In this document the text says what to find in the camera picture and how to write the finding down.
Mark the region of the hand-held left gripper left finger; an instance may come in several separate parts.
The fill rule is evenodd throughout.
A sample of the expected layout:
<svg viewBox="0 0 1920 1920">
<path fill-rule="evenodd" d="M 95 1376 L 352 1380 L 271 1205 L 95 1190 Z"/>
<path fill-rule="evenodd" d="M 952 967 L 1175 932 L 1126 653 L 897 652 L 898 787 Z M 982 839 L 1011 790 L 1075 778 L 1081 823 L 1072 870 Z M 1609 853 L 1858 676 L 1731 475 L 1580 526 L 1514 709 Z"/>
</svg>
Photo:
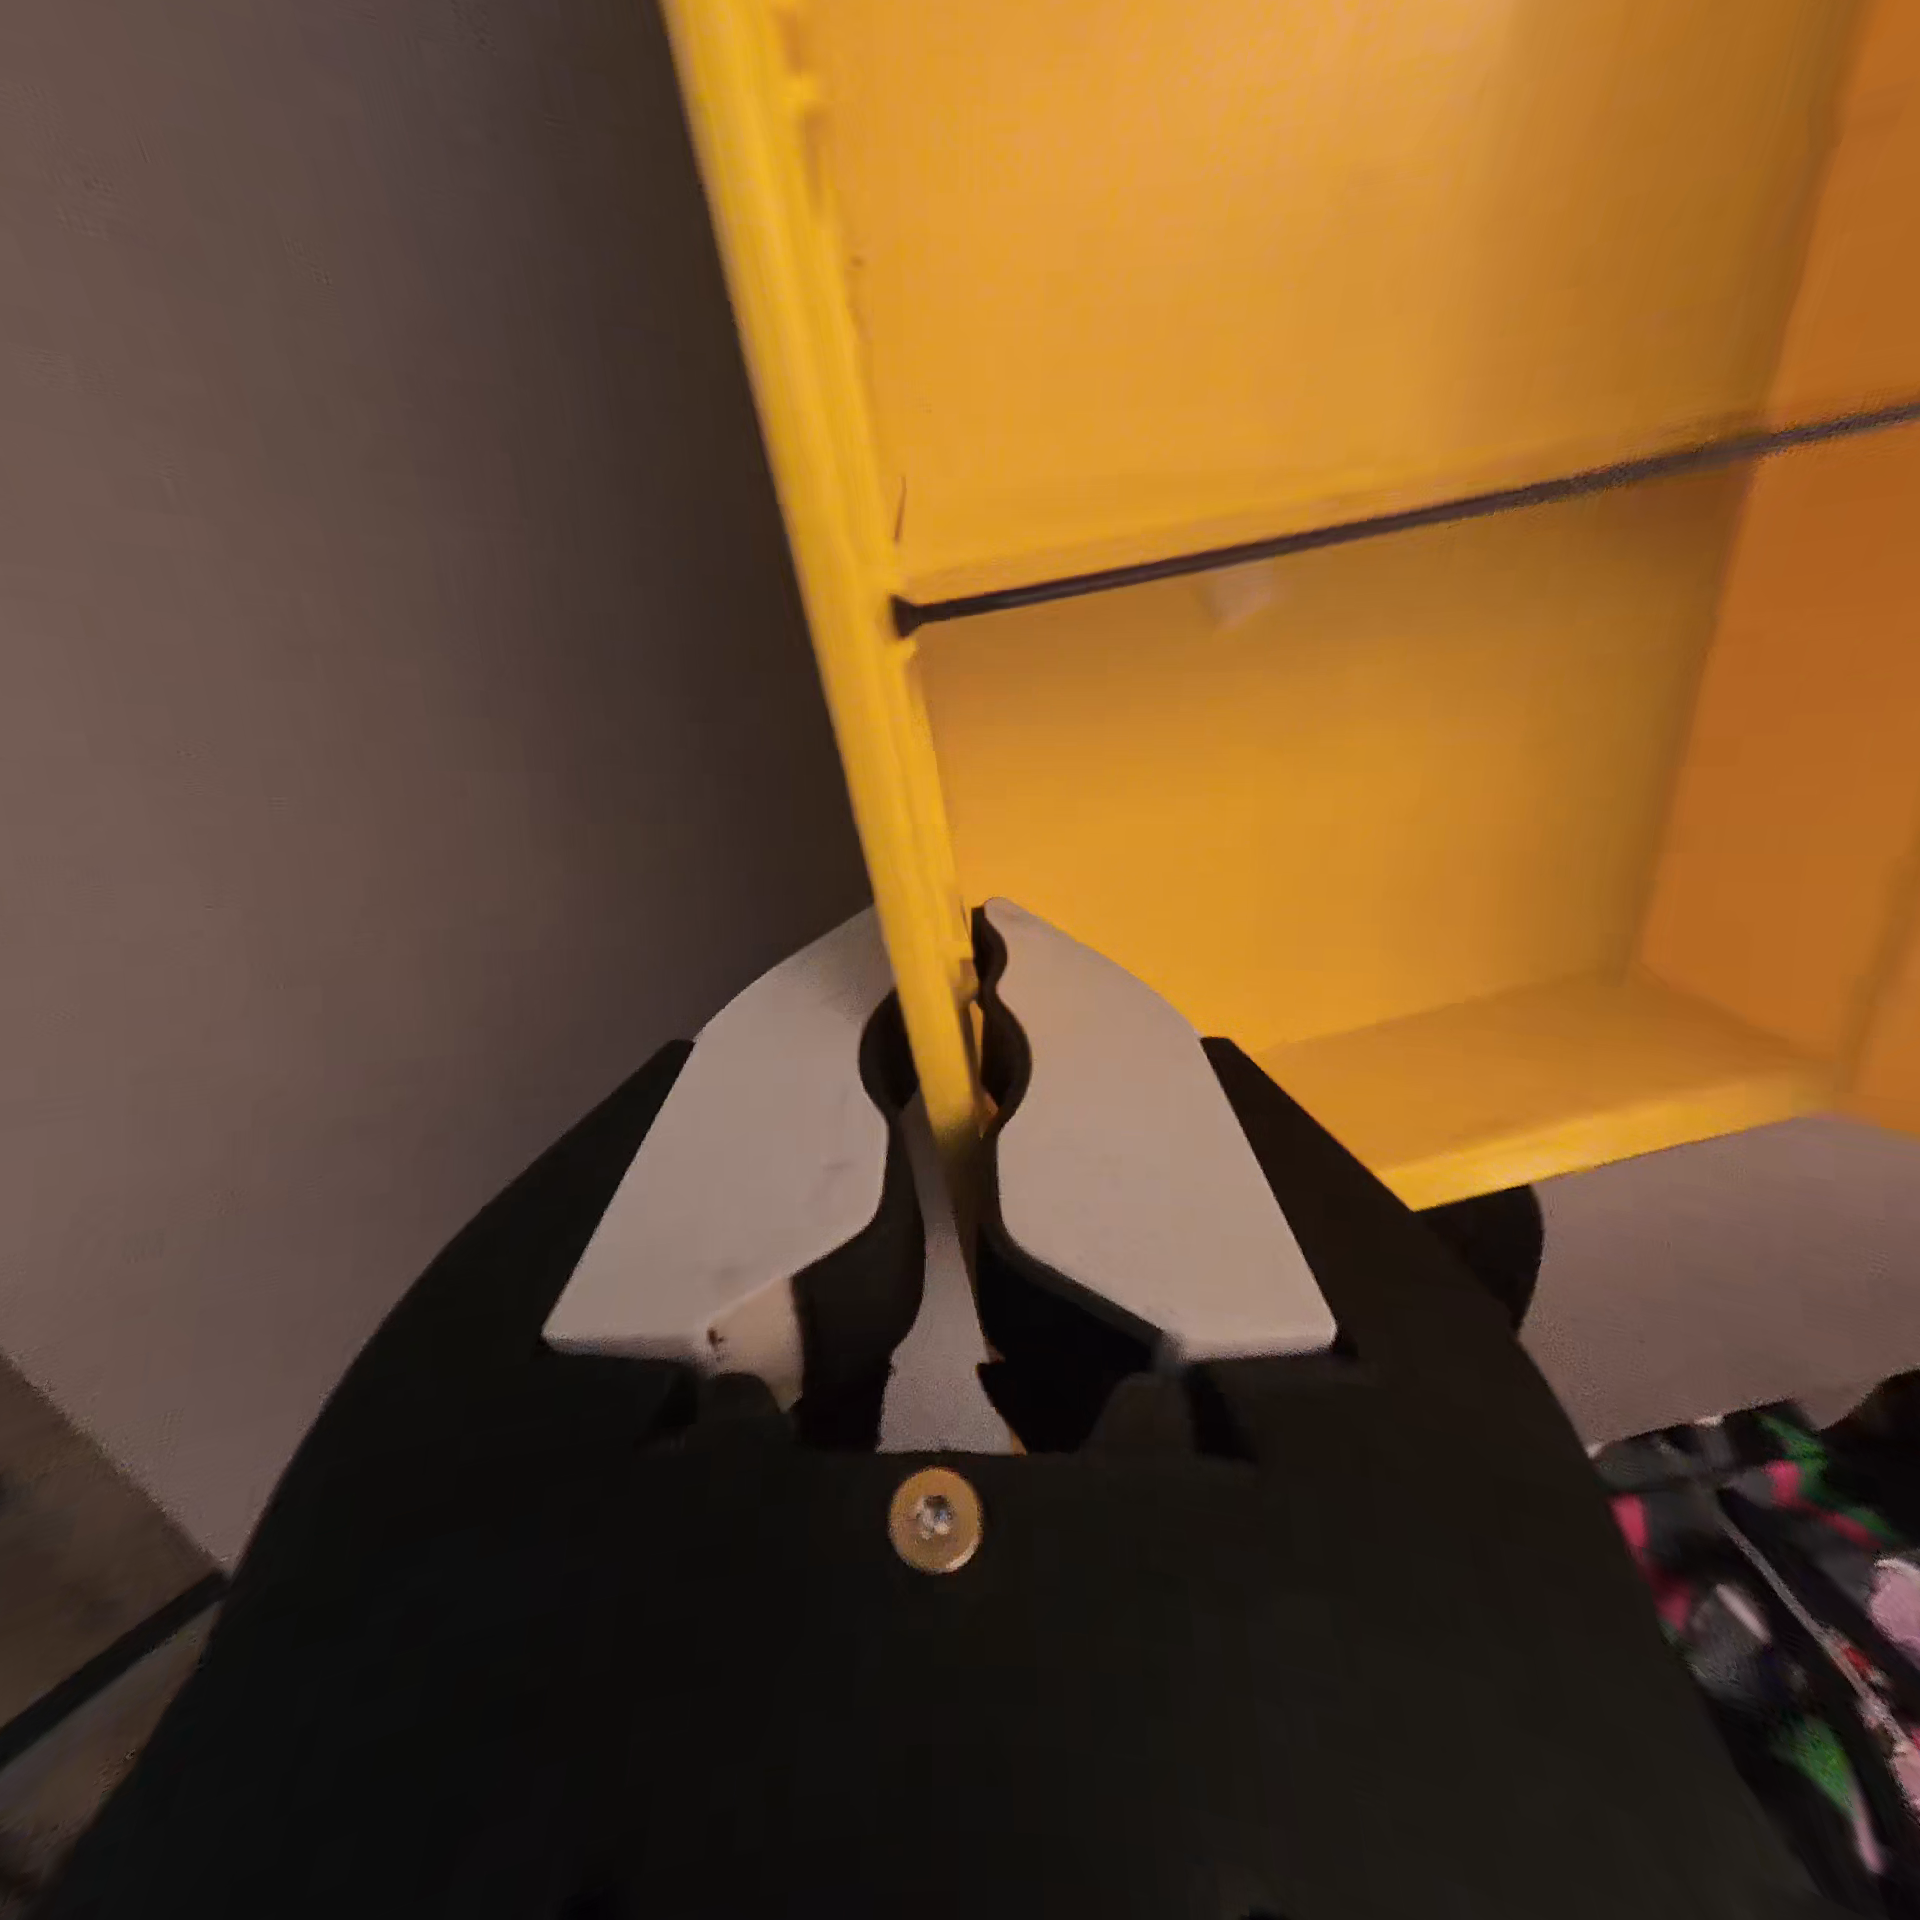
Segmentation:
<svg viewBox="0 0 1920 1920">
<path fill-rule="evenodd" d="M 690 1042 L 545 1318 L 562 1356 L 758 1380 L 817 1450 L 876 1451 L 922 1312 L 920 1074 L 866 908 Z"/>
</svg>

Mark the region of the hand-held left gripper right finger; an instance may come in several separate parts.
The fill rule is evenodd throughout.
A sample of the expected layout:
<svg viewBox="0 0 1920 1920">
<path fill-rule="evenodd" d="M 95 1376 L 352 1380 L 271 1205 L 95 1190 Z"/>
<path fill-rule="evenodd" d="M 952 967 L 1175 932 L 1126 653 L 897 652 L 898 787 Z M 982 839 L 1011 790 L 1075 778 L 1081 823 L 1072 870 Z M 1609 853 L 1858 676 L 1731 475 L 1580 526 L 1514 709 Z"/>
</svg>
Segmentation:
<svg viewBox="0 0 1920 1920">
<path fill-rule="evenodd" d="M 1193 1023 L 1031 909 L 974 912 L 982 1383 L 1078 1451 L 1135 1379 L 1328 1360 L 1337 1317 Z"/>
</svg>

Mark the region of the yellow plastic bin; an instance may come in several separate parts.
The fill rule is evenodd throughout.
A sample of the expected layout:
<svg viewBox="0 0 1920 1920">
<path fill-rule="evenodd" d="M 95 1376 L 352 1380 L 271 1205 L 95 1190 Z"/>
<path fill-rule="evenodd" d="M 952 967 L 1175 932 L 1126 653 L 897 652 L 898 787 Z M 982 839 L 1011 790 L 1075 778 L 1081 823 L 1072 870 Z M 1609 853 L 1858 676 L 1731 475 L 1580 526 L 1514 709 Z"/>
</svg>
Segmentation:
<svg viewBox="0 0 1920 1920">
<path fill-rule="evenodd" d="M 935 1136 L 998 895 L 1410 1205 L 1916 1136 L 1916 5 L 662 5 Z"/>
</svg>

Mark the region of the person's colourful printed pants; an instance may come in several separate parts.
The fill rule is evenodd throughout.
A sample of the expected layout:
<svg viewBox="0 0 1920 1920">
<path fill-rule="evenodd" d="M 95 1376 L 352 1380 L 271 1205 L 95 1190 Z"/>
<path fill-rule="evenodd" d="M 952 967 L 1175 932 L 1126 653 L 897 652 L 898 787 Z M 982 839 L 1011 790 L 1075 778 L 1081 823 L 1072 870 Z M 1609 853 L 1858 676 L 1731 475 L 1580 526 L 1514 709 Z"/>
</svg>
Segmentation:
<svg viewBox="0 0 1920 1920">
<path fill-rule="evenodd" d="M 1777 1402 L 1588 1458 L 1770 1826 L 1839 1909 L 1919 1916 L 1914 1451 Z"/>
</svg>

